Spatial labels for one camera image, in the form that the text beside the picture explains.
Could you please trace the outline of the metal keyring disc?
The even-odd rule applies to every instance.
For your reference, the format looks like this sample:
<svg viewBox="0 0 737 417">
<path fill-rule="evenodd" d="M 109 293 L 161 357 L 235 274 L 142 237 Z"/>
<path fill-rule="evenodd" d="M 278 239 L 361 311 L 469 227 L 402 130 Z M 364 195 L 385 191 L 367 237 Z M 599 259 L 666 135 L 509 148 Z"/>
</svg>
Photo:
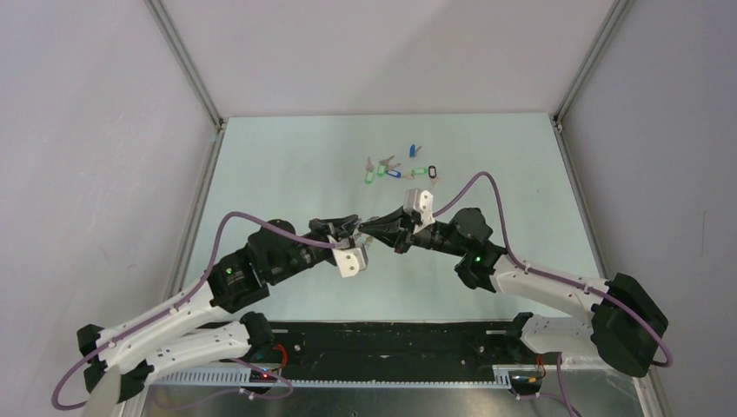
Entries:
<svg viewBox="0 0 737 417">
<path fill-rule="evenodd" d="M 361 243 L 366 250 L 369 250 L 374 241 L 375 238 L 372 235 L 368 235 L 360 230 L 357 230 L 355 233 L 356 244 Z"/>
</svg>

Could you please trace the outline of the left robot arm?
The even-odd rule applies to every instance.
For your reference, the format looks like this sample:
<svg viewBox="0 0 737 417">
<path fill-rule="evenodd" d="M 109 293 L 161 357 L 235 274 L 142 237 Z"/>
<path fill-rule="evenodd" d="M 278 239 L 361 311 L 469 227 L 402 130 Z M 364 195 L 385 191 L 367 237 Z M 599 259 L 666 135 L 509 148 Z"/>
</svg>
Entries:
<svg viewBox="0 0 737 417">
<path fill-rule="evenodd" d="M 275 350 L 271 327 L 247 307 L 269 296 L 276 284 L 328 262 L 343 277 L 366 267 L 367 256 L 355 233 L 357 215 L 313 219 L 309 232 L 297 235 L 287 221 L 263 221 L 243 248 L 212 256 L 203 276 L 160 306 L 113 328 L 89 324 L 77 330 L 87 391 L 113 380 L 115 403 L 127 401 L 165 375 L 220 360 L 266 361 Z"/>
</svg>

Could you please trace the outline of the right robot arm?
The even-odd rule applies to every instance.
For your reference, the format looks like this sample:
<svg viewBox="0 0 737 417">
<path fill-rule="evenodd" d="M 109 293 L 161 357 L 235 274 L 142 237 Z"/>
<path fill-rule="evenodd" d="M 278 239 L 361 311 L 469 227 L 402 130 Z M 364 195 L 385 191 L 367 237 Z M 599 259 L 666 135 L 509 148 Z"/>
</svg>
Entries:
<svg viewBox="0 0 737 417">
<path fill-rule="evenodd" d="M 428 226 L 417 218 L 399 208 L 358 229 L 397 254 L 418 247 L 456 255 L 454 270 L 466 287 L 527 298 L 580 320 L 592 332 L 594 351 L 623 374 L 641 378 L 657 365 L 668 320 L 634 277 L 565 276 L 525 264 L 491 241 L 493 230 L 478 208 L 463 208 L 449 222 Z"/>
</svg>

